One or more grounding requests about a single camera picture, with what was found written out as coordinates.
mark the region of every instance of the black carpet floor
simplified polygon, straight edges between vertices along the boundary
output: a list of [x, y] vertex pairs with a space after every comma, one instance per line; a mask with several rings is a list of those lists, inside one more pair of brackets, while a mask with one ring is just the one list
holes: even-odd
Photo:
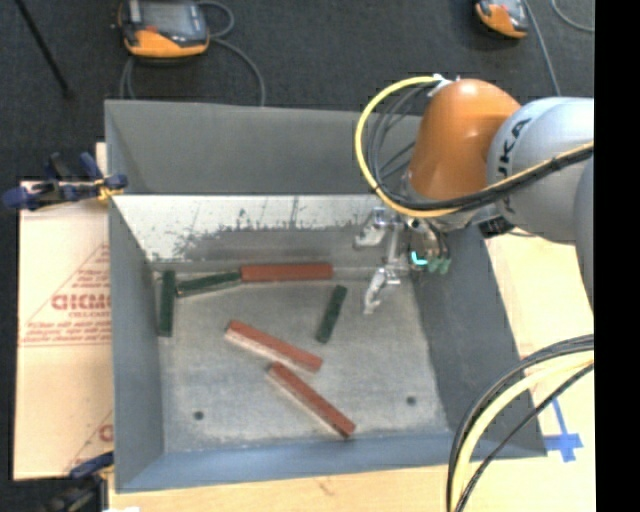
[[[23, 0], [64, 79], [60, 84], [16, 0], [0, 2], [0, 192], [42, 177], [52, 152], [75, 162], [104, 136], [103, 101], [119, 95], [127, 60], [116, 23], [119, 0]], [[225, 0], [235, 27], [225, 39], [248, 54], [266, 105], [360, 111], [381, 88], [417, 74], [481, 78], [520, 103], [595, 95], [595, 33], [572, 26], [549, 0], [528, 0], [541, 39], [495, 37], [471, 0]], [[556, 0], [574, 22], [593, 25], [595, 0]], [[213, 31], [226, 20], [207, 9]], [[252, 105], [258, 84], [227, 48], [176, 68], [136, 67], [139, 98]], [[16, 371], [15, 215], [0, 216], [0, 512], [28, 511], [66, 482], [11, 481]], [[43, 265], [47, 258], [43, 255]]]

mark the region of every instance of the red block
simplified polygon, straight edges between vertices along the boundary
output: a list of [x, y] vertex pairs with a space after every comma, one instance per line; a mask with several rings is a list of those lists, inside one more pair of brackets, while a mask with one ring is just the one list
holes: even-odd
[[355, 423], [286, 366], [273, 363], [269, 369], [269, 376], [343, 438], [347, 439], [353, 434], [356, 429]]
[[244, 265], [240, 267], [240, 274], [244, 282], [310, 281], [331, 279], [333, 266], [329, 263]]
[[250, 325], [232, 320], [225, 331], [228, 341], [241, 345], [269, 359], [293, 364], [310, 372], [317, 372], [322, 358], [282, 341]]

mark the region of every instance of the orange device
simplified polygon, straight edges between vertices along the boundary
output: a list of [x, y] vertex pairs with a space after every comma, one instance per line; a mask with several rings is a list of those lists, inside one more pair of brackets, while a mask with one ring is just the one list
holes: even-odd
[[451, 199], [486, 187], [489, 146], [518, 108], [514, 98], [483, 80], [443, 87], [422, 117], [408, 167], [413, 189], [429, 199]]
[[127, 50], [137, 57], [191, 57], [209, 46], [204, 14], [192, 0], [125, 0], [118, 23]]
[[473, 9], [490, 29], [513, 39], [529, 31], [529, 16], [522, 0], [474, 0]]

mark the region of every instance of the cardboard sheet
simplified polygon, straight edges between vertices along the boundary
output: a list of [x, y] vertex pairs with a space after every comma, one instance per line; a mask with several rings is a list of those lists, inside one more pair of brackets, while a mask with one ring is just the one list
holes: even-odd
[[19, 229], [13, 478], [61, 477], [113, 449], [107, 206], [24, 211]]

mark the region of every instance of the yellow cable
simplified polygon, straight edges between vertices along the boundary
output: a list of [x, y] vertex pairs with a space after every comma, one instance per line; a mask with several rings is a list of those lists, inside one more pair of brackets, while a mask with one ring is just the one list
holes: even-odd
[[563, 361], [553, 366], [549, 366], [543, 370], [537, 371], [522, 380], [515, 383], [510, 388], [507, 388], [502, 394], [498, 396], [478, 417], [474, 423], [469, 434], [463, 443], [460, 454], [458, 456], [458, 462], [454, 468], [454, 474], [452, 479], [452, 492], [451, 503], [449, 504], [449, 510], [455, 510], [462, 493], [464, 492], [463, 474], [467, 471], [467, 467], [470, 465], [471, 455], [478, 443], [482, 434], [489, 424], [495, 419], [495, 417], [504, 409], [512, 400], [527, 389], [531, 388], [534, 384], [554, 375], [570, 372], [575, 369], [584, 368], [585, 366], [593, 363], [592, 351], [582, 354], [581, 357], [571, 359], [570, 361]]
[[[360, 171], [362, 172], [362, 175], [365, 177], [365, 179], [367, 180], [367, 183], [369, 183], [369, 186], [371, 186], [371, 188], [375, 191], [375, 193], [378, 195], [378, 197], [382, 200], [383, 203], [385, 203], [387, 206], [389, 206], [390, 208], [394, 209], [395, 211], [403, 214], [403, 215], [407, 215], [410, 217], [418, 217], [418, 218], [425, 218], [425, 217], [441, 217], [443, 215], [447, 215], [449, 213], [454, 213], [457, 212], [458, 210], [460, 210], [460, 208], [462, 208], [461, 206], [455, 207], [455, 208], [442, 208], [439, 210], [416, 210], [413, 208], [408, 208], [406, 206], [402, 206], [401, 204], [395, 202], [393, 199], [391, 199], [389, 196], [387, 196], [384, 191], [381, 189], [379, 183], [376, 181], [375, 177], [373, 176], [371, 170], [369, 169], [369, 166], [367, 165], [366, 159], [364, 157], [364, 152], [362, 149], [362, 135], [364, 132], [364, 127], [367, 123], [367, 120], [369, 119], [369, 116], [373, 113], [373, 111], [375, 110], [375, 108], [388, 96], [390, 96], [391, 94], [393, 94], [394, 92], [397, 92], [400, 89], [403, 89], [405, 87], [411, 87], [413, 85], [425, 85], [425, 84], [431, 84], [433, 82], [438, 82], [440, 81], [439, 78], [435, 78], [432, 76], [418, 76], [418, 77], [413, 77], [413, 78], [407, 78], [405, 80], [400, 80], [399, 82], [396, 82], [394, 84], [391, 84], [390, 86], [386, 87], [385, 89], [383, 89], [382, 91], [380, 91], [378, 94], [376, 94], [373, 99], [367, 104], [367, 106], [364, 108], [364, 110], [362, 111], [362, 114], [360, 115], [360, 118], [358, 119], [358, 123], [356, 125], [356, 131], [355, 131], [355, 150], [356, 150], [356, 159], [358, 160], [358, 165], [360, 166]], [[528, 169], [525, 169], [523, 171], [520, 171], [516, 174], [513, 174], [512, 176], [509, 176], [508, 178], [505, 178], [504, 180], [501, 180], [497, 183], [494, 183], [493, 185], [490, 185], [488, 187], [485, 187], [484, 189], [481, 190], [481, 192], [484, 191], [490, 191], [493, 190], [494, 188], [498, 187], [498, 186], [503, 186], [505, 183], [509, 183], [512, 181], [515, 181], [519, 178], [522, 178], [524, 176], [526, 176], [527, 174], [533, 174], [536, 171], [538, 171], [540, 168], [544, 167], [545, 165], [548, 165], [552, 160], [554, 159], [561, 159], [561, 158], [565, 158], [568, 157], [572, 154], [576, 154], [579, 153], [581, 151], [587, 150], [587, 149], [591, 149], [593, 148], [593, 142], [588, 142], [586, 144], [583, 144], [581, 146], [578, 146], [572, 150], [566, 151], [564, 153], [561, 153], [559, 155], [557, 155], [555, 158], [549, 158], [539, 164], [536, 164], [532, 167], [529, 167]]]

